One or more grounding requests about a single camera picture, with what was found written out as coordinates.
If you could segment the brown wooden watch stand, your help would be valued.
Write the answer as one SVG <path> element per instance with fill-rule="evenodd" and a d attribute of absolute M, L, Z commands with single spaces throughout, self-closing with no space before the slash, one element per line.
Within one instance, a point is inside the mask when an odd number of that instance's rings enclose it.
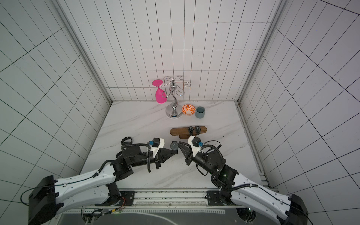
<path fill-rule="evenodd" d="M 195 132 L 195 127 L 194 127 L 193 136 L 196 137 L 197 135 Z M 205 127 L 205 126 L 200 126 L 200 127 L 201 127 L 201 134 L 205 134 L 207 132 L 207 127 Z M 188 132 L 188 127 L 172 128 L 172 129 L 170 129 L 170 135 L 178 136 L 180 139 L 188 139 L 190 137 L 189 132 Z"/>

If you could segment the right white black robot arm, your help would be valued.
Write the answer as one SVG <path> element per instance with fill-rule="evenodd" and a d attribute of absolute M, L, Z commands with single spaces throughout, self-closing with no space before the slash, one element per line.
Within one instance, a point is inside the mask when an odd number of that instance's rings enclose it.
<path fill-rule="evenodd" d="M 257 184 L 226 164 L 213 145 L 172 142 L 171 148 L 182 151 L 187 165 L 195 163 L 211 175 L 223 205 L 240 205 L 260 213 L 278 225 L 306 225 L 308 210 L 301 197 L 282 195 Z"/>

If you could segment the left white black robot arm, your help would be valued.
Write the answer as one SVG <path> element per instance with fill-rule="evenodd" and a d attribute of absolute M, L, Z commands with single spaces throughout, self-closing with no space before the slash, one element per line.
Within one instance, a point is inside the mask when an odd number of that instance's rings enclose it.
<path fill-rule="evenodd" d="M 162 142 L 125 144 L 115 159 L 106 160 L 99 169 L 85 174 L 58 179 L 52 175 L 42 181 L 29 194 L 28 224 L 42 225 L 56 215 L 83 206 L 122 207 L 132 205 L 134 192 L 121 193 L 117 182 L 133 174 L 133 167 L 161 164 L 178 153 L 179 145 L 164 148 Z"/>

